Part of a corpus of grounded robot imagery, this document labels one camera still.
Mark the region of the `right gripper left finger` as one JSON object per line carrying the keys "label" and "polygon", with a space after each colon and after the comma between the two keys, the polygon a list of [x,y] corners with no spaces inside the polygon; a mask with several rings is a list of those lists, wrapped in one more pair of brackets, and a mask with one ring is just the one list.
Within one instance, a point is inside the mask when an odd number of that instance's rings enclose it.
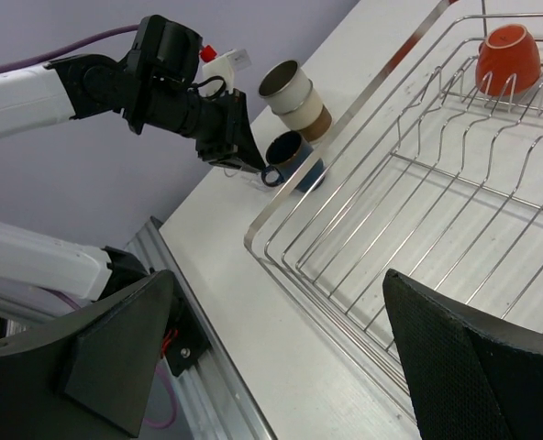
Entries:
{"label": "right gripper left finger", "polygon": [[173,287],[173,274],[158,271],[0,339],[0,439],[138,437]]}

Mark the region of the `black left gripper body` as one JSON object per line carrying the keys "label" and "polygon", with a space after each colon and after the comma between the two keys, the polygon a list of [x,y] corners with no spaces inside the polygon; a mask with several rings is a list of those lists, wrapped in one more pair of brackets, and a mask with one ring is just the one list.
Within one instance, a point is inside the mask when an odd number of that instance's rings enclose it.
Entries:
{"label": "black left gripper body", "polygon": [[179,134],[195,140],[198,158],[213,166],[246,168],[245,149],[240,145],[246,95],[233,89],[210,99],[190,89],[185,98],[185,117]]}

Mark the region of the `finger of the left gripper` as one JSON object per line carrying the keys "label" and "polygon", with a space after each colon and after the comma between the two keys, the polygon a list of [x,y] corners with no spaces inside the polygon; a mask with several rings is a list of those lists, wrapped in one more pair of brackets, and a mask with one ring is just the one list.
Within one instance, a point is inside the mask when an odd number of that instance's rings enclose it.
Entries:
{"label": "finger of the left gripper", "polygon": [[250,128],[246,95],[226,92],[215,103],[222,111],[222,123],[214,139],[207,142],[206,161],[213,166],[261,172],[265,163]]}

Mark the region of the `cream brown cup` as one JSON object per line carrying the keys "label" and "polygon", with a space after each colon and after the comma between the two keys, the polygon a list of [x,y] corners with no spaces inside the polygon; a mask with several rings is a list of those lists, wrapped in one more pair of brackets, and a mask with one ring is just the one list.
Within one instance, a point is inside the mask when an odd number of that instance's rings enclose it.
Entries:
{"label": "cream brown cup", "polygon": [[277,115],[297,109],[313,88],[297,60],[285,60],[266,73],[258,94]]}
{"label": "cream brown cup", "polygon": [[333,117],[323,103],[315,87],[293,111],[274,112],[291,130],[300,133],[310,143],[319,142],[332,126]]}

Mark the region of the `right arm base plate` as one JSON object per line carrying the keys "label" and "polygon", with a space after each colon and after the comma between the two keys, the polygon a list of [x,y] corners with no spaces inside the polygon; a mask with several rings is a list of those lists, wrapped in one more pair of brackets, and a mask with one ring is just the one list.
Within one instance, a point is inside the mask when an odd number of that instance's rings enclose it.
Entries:
{"label": "right arm base plate", "polygon": [[195,366],[211,343],[186,299],[173,295],[170,314],[161,342],[164,359],[174,377]]}

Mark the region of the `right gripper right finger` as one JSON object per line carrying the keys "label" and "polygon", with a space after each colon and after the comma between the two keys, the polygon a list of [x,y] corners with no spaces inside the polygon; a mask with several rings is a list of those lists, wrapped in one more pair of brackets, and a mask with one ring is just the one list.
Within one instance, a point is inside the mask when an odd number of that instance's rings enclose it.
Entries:
{"label": "right gripper right finger", "polygon": [[543,335],[389,269],[382,293],[424,439],[543,439]]}

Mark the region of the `orange cup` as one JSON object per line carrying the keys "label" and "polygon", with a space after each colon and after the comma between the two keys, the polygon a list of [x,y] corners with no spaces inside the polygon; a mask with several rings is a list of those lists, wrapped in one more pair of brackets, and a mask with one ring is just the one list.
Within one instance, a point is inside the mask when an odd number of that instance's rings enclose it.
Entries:
{"label": "orange cup", "polygon": [[475,80],[484,94],[520,94],[534,85],[540,74],[537,43],[524,25],[496,28],[480,46]]}

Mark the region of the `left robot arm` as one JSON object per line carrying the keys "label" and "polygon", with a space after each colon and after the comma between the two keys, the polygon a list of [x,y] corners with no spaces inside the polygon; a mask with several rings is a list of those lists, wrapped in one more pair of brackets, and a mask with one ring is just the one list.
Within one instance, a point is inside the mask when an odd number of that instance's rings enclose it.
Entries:
{"label": "left robot arm", "polygon": [[[146,126],[195,142],[214,167],[260,173],[264,160],[240,90],[200,94],[202,37],[163,16],[144,17],[122,60],[64,49],[0,68],[0,138],[115,112],[140,134]],[[0,279],[97,301],[145,276],[128,253],[82,246],[0,222]]]}

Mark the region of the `dark blue cup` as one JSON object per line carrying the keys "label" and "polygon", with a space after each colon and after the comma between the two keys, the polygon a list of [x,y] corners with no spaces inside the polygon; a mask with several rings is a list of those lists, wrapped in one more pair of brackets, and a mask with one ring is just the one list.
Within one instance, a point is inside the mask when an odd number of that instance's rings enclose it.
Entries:
{"label": "dark blue cup", "polygon": [[281,134],[266,150],[268,165],[260,174],[261,182],[269,188],[287,183],[313,152],[313,147],[299,132]]}

